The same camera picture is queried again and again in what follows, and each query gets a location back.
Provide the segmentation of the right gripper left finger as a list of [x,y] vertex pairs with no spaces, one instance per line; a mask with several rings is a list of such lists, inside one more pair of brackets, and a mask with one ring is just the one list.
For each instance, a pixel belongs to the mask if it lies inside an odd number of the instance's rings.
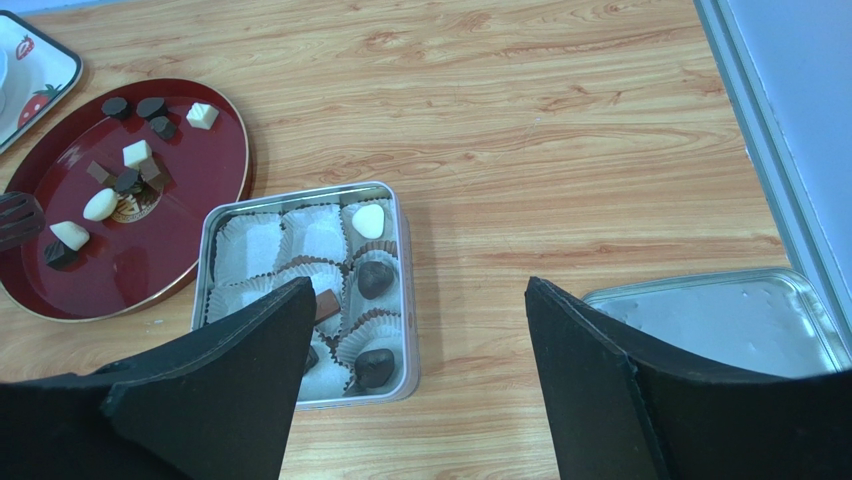
[[5,479],[275,479],[316,313],[300,277],[88,375],[1,387]]

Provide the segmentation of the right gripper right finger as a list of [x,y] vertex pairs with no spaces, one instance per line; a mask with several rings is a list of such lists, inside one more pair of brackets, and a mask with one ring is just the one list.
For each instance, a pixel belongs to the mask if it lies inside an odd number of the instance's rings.
[[564,479],[847,479],[851,375],[800,379],[672,346],[533,277],[526,315]]

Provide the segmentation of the brown rectangular chocolate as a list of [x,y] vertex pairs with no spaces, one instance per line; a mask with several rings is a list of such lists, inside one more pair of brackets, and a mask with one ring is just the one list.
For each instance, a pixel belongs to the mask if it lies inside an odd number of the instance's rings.
[[327,289],[315,297],[316,312],[314,323],[316,325],[330,319],[341,311],[341,306],[334,291]]

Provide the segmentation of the dark heart chocolate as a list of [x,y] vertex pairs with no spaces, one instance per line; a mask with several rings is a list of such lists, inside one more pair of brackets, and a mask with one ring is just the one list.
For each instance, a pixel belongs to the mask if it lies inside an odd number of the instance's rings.
[[356,268],[357,286],[367,300],[382,296],[393,284],[395,273],[391,266],[381,261],[366,261]]
[[395,365],[395,355],[390,349],[379,348],[360,353],[354,364],[358,385],[364,389],[383,387],[394,374]]

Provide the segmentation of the silver tin lid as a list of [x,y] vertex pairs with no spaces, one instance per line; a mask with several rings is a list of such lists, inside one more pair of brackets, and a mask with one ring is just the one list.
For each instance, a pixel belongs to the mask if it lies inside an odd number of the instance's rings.
[[851,350],[801,274],[760,268],[593,291],[584,302],[676,347],[787,378],[848,370]]

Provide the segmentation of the pink square tin box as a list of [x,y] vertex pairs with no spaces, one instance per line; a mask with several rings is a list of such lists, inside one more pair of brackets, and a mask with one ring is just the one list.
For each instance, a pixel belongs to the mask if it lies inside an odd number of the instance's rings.
[[[385,211],[376,240],[352,227],[369,204]],[[395,280],[380,297],[359,292],[356,268],[391,266]],[[317,410],[384,403],[410,396],[420,380],[419,344],[408,220],[397,195],[378,181],[285,193],[216,207],[204,220],[192,328],[220,320],[280,285],[306,277],[316,295],[331,289],[341,311],[314,326],[319,362],[303,376],[297,406]],[[395,371],[376,389],[357,383],[364,351],[394,352]]]

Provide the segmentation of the white triangular chocolate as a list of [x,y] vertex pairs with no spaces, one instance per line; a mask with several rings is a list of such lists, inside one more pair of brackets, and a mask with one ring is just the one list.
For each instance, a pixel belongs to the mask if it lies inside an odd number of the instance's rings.
[[89,232],[73,221],[51,224],[49,229],[59,241],[74,251],[79,251],[90,239]]

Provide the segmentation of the white heart chocolate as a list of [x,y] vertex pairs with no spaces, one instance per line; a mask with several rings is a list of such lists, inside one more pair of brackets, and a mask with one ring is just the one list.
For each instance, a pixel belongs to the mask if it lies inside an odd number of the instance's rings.
[[378,204],[359,207],[352,216],[351,225],[363,238],[379,239],[384,234],[385,211]]

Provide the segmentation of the dark red round plate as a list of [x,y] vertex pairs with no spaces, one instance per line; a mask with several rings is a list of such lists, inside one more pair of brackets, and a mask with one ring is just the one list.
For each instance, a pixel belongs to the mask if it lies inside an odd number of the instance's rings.
[[[160,78],[119,87],[130,103],[160,97],[176,125],[169,140],[132,115],[124,121],[101,111],[95,98],[57,123],[24,157],[8,189],[33,195],[49,224],[73,221],[90,234],[76,262],[64,270],[47,264],[50,231],[1,255],[1,288],[12,301],[49,320],[102,320],[147,308],[167,298],[196,274],[202,225],[215,207],[247,198],[254,168],[246,128],[233,104],[217,90],[190,80]],[[211,130],[190,126],[195,102],[219,110]],[[100,186],[89,173],[97,163],[123,170],[122,149],[146,140],[170,176],[169,184],[138,201],[128,223],[112,217],[83,218]]]

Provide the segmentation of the metal tongs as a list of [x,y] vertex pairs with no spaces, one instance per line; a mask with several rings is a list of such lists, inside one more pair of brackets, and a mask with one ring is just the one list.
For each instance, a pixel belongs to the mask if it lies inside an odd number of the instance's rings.
[[37,237],[45,226],[43,209],[33,195],[17,191],[1,195],[1,251]]

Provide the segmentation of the white cube chocolate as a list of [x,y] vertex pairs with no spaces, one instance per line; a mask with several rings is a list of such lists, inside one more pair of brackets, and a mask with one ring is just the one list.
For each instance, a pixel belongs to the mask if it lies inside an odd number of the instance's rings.
[[146,140],[139,140],[125,146],[122,155],[125,167],[139,169],[142,162],[152,157],[152,149]]

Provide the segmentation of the white square chocolate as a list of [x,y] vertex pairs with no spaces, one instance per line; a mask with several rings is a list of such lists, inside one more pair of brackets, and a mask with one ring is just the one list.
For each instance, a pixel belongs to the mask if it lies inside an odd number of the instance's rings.
[[185,118],[191,127],[211,130],[219,116],[219,110],[206,103],[195,102],[189,108]]

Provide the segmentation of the round dark chocolate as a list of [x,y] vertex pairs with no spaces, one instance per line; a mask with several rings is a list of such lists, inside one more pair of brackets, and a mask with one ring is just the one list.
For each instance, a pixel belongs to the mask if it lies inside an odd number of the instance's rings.
[[101,105],[102,113],[112,119],[123,121],[132,114],[133,107],[124,97],[112,97]]

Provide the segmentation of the strawberry pattern rectangular tray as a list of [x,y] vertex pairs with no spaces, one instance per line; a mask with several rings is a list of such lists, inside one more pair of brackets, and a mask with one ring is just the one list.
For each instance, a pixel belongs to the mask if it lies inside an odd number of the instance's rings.
[[1,150],[77,84],[81,57],[18,15],[1,12]]

